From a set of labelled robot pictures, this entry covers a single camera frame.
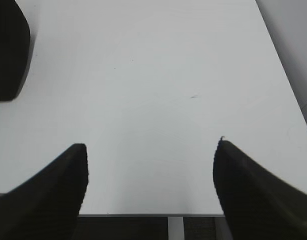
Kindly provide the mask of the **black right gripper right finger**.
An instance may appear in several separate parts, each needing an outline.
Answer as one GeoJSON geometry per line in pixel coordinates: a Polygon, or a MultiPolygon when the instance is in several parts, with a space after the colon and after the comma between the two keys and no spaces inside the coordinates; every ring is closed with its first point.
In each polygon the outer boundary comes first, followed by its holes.
{"type": "Polygon", "coordinates": [[[307,194],[228,140],[213,159],[213,183],[235,240],[307,240],[307,194]]]}

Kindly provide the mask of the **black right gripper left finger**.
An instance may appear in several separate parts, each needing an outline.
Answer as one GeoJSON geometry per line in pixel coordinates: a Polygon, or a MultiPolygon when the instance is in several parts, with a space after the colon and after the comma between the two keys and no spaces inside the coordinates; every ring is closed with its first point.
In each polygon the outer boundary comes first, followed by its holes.
{"type": "Polygon", "coordinates": [[[0,196],[0,240],[70,240],[88,183],[87,147],[75,143],[0,196]]]}

